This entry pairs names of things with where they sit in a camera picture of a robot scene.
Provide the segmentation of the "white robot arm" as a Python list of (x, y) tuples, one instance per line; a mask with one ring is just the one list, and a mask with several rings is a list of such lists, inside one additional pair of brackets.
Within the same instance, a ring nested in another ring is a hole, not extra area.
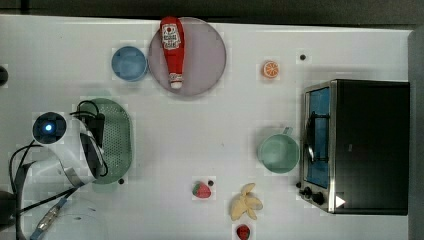
[(87, 124), (74, 115), (39, 114), (32, 137), (50, 156), (26, 166), (25, 185), (81, 187), (107, 173), (101, 145)]

